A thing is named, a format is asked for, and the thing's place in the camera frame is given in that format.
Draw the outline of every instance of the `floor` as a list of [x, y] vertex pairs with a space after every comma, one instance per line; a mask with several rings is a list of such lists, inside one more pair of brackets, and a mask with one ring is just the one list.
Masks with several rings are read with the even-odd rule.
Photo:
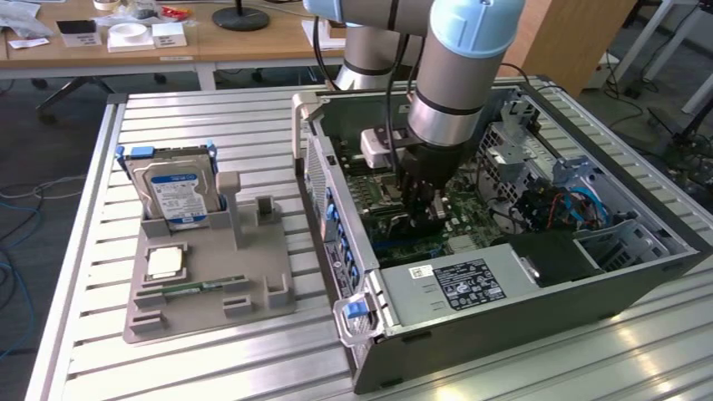
[[[625, 54], [640, 31], [641, 24], [621, 31], [612, 46], [612, 52], [617, 57]], [[638, 68], [664, 40], [665, 37], [658, 35], [649, 42], [637, 60]], [[221, 74], [219, 89], [309, 83], [307, 69], [265, 70], [261, 84], [251, 79], [251, 72], [232, 71], [229, 72], [232, 74]], [[636, 103], [641, 107], [661, 107], [682, 123], [688, 122], [690, 117], [680, 112], [680, 108], [710, 73], [713, 73], [710, 58], [688, 48], [680, 48], [676, 57], [672, 58], [656, 80], [660, 92], [644, 91]], [[634, 74], [629, 74], [624, 78], [621, 87], [634, 76]], [[195, 74], [175, 73], [168, 74], [167, 78], [165, 85], [156, 84], [151, 74], [108, 78], [107, 83], [123, 93], [199, 90]], [[57, 89], [64, 84], [65, 79], [49, 79], [48, 82], [49, 89]], [[0, 93], [8, 84], [8, 81], [0, 82]], [[41, 125], [35, 119], [17, 119], [19, 115], [31, 114], [33, 107], [49, 93], [48, 90], [36, 90], [28, 80], [17, 80], [12, 90], [0, 96], [0, 121], [3, 121], [4, 127], [0, 134], [0, 187], [23, 183], [36, 184], [63, 176], [81, 175], [88, 168], [104, 111], [105, 95], [91, 85], [81, 88], [53, 108], [52, 111], [59, 122], [52, 127]], [[600, 91], [585, 92], [580, 96], [580, 102], [608, 124], [636, 112], [630, 105], [612, 100]], [[628, 137], [637, 140], [636, 144], [642, 148], [654, 138], [645, 118], [626, 121], [617, 126], [617, 129]], [[712, 133], [713, 115], [706, 119], [702, 128], [702, 134]], [[53, 192], [48, 192], [47, 195], [69, 193], [80, 187], [81, 182], [75, 181], [57, 186]], [[20, 191], [28, 190], [29, 187], [11, 189]], [[15, 206], [35, 207], [37, 199], [31, 197], [12, 200], [9, 203]], [[3, 401], [15, 401], [23, 399], [24, 396], [77, 204], [79, 197], [47, 200], [43, 204], [43, 219], [37, 231], [25, 243], [9, 249], [12, 264], [24, 275], [27, 282], [35, 307], [36, 326], [31, 340], [21, 347], [21, 352], [11, 354], [0, 360], [0, 399]], [[25, 218], [25, 213], [0, 208], [0, 235]], [[11, 286], [7, 284], [0, 287], [0, 300], [7, 298], [9, 288]], [[21, 292], [17, 292], [9, 306], [0, 311], [0, 353], [23, 336], [27, 325], [28, 309]]]

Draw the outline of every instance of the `chair wheel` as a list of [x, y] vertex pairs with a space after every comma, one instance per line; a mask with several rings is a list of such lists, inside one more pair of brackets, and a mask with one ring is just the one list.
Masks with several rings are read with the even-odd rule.
[[249, 76], [251, 76], [251, 78], [253, 79], [255, 82], [263, 82], [265, 80], [265, 78], [263, 77], [261, 72], [259, 72], [259, 71], [255, 71]]
[[57, 123], [57, 117], [55, 117], [55, 114], [37, 114], [37, 119], [44, 125], [53, 125]]
[[32, 86], [37, 89], [47, 89], [48, 84], [44, 79], [31, 79]]

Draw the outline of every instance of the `wooden desk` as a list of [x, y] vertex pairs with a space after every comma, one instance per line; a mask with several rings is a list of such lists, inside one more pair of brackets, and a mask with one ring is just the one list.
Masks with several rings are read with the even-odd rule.
[[[196, 19], [200, 24], [200, 60], [272, 60], [279, 58], [312, 59], [315, 52], [303, 30], [303, 18], [264, 9], [269, 25], [255, 32], [231, 32], [211, 22], [215, 11], [227, 4], [201, 4]], [[283, 8], [307, 14], [301, 3], [284, 4]], [[323, 52], [324, 57], [341, 57], [341, 51]]]
[[[43, 3], [37, 19], [55, 32], [51, 43], [35, 48], [13, 49], [7, 47], [8, 60], [0, 64], [4, 68], [45, 68], [48, 63], [52, 67], [85, 67], [92, 65], [121, 65], [163, 63], [161, 57], [195, 57], [199, 54], [199, 29], [185, 27], [188, 46], [179, 48], [161, 48], [151, 51], [109, 53], [107, 50], [107, 27], [100, 27], [101, 45], [81, 48], [67, 48], [60, 37], [56, 21], [91, 19], [109, 14], [92, 6], [89, 0], [68, 0], [67, 3]], [[20, 39], [8, 30], [5, 40]]]
[[[545, 74], [572, 95], [592, 76], [600, 57], [634, 5], [634, 0], [527, 0], [520, 30], [507, 62], [529, 74]], [[15, 50], [0, 48], [0, 79], [73, 77], [81, 75], [141, 74], [195, 71], [200, 88], [215, 90], [217, 69], [295, 67], [316, 65], [303, 31], [307, 18], [265, 9], [271, 24], [260, 31], [239, 33], [219, 28], [212, 15], [228, 4], [191, 4], [199, 24], [187, 27], [188, 46], [141, 52], [108, 53], [105, 45], [67, 48], [59, 36], [51, 44]], [[307, 13], [301, 3], [281, 7]], [[92, 18], [97, 11], [89, 0], [44, 3], [39, 19], [57, 31], [56, 20]], [[4, 36], [15, 39], [5, 30]], [[343, 52], [325, 52], [325, 63], [340, 64]], [[503, 76], [517, 72], [501, 69]]]
[[[303, 31], [301, 18], [265, 9], [271, 24], [261, 31], [237, 33], [212, 22], [213, 11], [229, 4], [180, 4], [193, 11], [199, 22], [185, 27], [188, 46], [109, 53], [107, 27], [100, 28], [103, 45], [67, 48], [59, 36], [57, 20], [91, 19], [107, 12], [96, 10], [89, 0], [43, 3], [37, 19], [55, 31], [51, 43], [15, 50], [7, 44], [19, 37], [11, 30], [0, 33], [0, 79], [75, 77], [84, 75], [143, 74], [195, 71], [200, 88], [215, 90], [217, 69], [311, 66], [316, 64], [312, 47]], [[299, 3], [281, 7], [307, 13]], [[341, 64], [341, 52], [325, 52], [327, 64]]]

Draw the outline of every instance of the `hard drive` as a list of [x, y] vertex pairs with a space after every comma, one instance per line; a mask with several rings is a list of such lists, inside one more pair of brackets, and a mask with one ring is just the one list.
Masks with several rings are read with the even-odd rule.
[[117, 162], [132, 180], [148, 220], [165, 219], [172, 231], [207, 225], [207, 214], [221, 210], [215, 184], [216, 148], [192, 146], [180, 149], [135, 147], [124, 155], [117, 148]]

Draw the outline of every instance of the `red object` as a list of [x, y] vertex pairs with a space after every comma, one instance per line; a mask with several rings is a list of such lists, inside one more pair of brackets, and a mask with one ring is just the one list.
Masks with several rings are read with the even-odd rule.
[[176, 18], [179, 21], [191, 17], [191, 10], [184, 8], [161, 6], [160, 13], [164, 17]]

